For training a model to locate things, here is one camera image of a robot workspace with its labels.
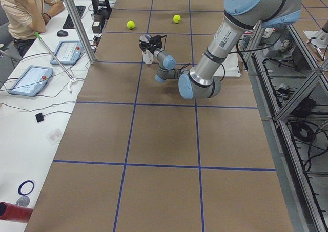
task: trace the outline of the person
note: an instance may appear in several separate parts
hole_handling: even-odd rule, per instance
[[[9,21],[8,31],[21,57],[36,39],[35,32],[44,33],[46,24],[64,10],[61,0],[0,0]],[[50,9],[45,11],[45,3]]]

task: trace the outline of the red cylinder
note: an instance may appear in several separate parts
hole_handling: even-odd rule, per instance
[[[0,220],[28,223],[33,209],[13,205],[5,202],[0,203]]]

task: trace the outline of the tennis ball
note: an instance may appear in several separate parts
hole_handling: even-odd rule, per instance
[[[181,21],[181,16],[179,14],[173,16],[174,23],[179,23],[180,21]]]
[[[127,22],[127,27],[128,27],[130,30],[132,30],[132,29],[134,29],[134,27],[135,27],[135,23],[134,23],[132,20],[129,20],[129,21]]]

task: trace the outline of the keyboard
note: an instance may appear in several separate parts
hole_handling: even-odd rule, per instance
[[[82,18],[86,6],[76,6],[76,9],[78,11],[78,14]],[[67,16],[65,23],[63,25],[63,29],[74,29],[74,23],[70,15]]]

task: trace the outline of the robotic arm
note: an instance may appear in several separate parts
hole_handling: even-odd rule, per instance
[[[258,21],[263,28],[296,22],[300,17],[301,0],[224,0],[224,9],[224,20],[197,66],[179,76],[179,91],[184,99],[217,95],[221,82],[214,73],[245,30],[252,29]]]
[[[163,48],[162,38],[165,36],[156,35],[142,35],[139,39],[139,46],[142,50],[143,61],[146,64],[151,64],[154,60],[154,55],[159,61],[156,71],[155,79],[158,82],[165,82],[166,79],[179,79],[179,77],[188,70],[185,68],[176,70],[174,69],[176,62],[174,58],[167,53]]]

